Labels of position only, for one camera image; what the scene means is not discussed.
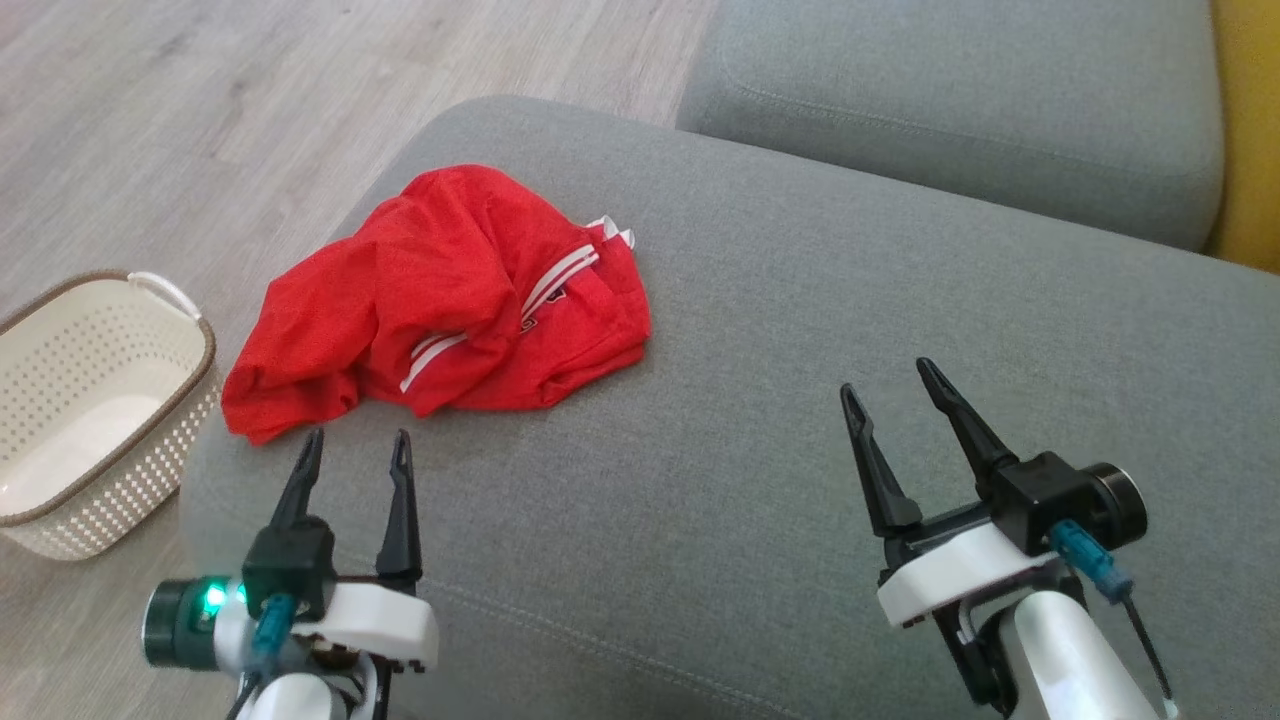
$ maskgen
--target white plastic basket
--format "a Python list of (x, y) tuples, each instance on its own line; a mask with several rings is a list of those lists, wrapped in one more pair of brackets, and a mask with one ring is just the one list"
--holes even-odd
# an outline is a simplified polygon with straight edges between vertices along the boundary
[(151, 273), (72, 278), (0, 324), (0, 533), (81, 560), (142, 521), (218, 402), (214, 351)]

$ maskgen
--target sofa cushion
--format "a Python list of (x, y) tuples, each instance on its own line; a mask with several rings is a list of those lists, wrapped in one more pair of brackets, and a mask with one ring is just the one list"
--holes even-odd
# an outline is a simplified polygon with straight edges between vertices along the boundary
[[(439, 670), (413, 717), (991, 717), (937, 630), (890, 628), (837, 389), (852, 382), (927, 512), (973, 479), (913, 361), (934, 357), (1019, 452), (1142, 484), (1120, 551), (1188, 712), (1265, 707), (1280, 543), (1280, 278), (800, 158), (532, 100), (433, 120), (335, 237), (420, 172), (502, 168), (570, 218), (636, 232), (654, 337), (545, 413), (328, 427), (311, 507), (370, 571), (396, 428), (412, 434)], [(238, 568), (301, 433), (251, 448), (214, 418), (183, 532)], [(1098, 623), (1153, 693), (1124, 614)]]
[(1204, 0), (724, 0), (677, 124), (1199, 250)]

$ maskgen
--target blue connector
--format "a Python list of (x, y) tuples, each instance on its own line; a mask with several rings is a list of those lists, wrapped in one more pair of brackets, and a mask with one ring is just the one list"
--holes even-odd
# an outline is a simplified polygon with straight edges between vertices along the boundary
[(1115, 566), (1115, 559), (1075, 520), (1062, 520), (1048, 533), (1050, 544), (1064, 560), (1093, 580), (1102, 597), (1119, 605), (1133, 592), (1133, 578)]
[(259, 619), (253, 639), (250, 642), (252, 657), (246, 670), (257, 673), (268, 680), (275, 676), (280, 648), (284, 647), (284, 641), (289, 639), (297, 606), (297, 601), (288, 594), (273, 594), (266, 600), (262, 618)]

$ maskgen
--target yellow wall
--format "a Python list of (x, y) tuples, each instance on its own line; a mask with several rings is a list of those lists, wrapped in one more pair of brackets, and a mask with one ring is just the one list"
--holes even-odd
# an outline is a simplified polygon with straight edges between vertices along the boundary
[(1226, 182), (1210, 252), (1280, 273), (1280, 1), (1216, 0), (1213, 23)]

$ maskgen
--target basket handle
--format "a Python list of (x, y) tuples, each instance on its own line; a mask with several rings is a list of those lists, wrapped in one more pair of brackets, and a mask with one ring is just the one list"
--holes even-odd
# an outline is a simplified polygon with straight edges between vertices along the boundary
[(200, 322), (200, 307), (196, 307), (196, 304), (184, 292), (178, 290), (178, 286), (155, 273), (129, 273), (129, 287), (147, 290), (152, 295), (166, 300), (170, 305), (175, 305), (192, 320)]

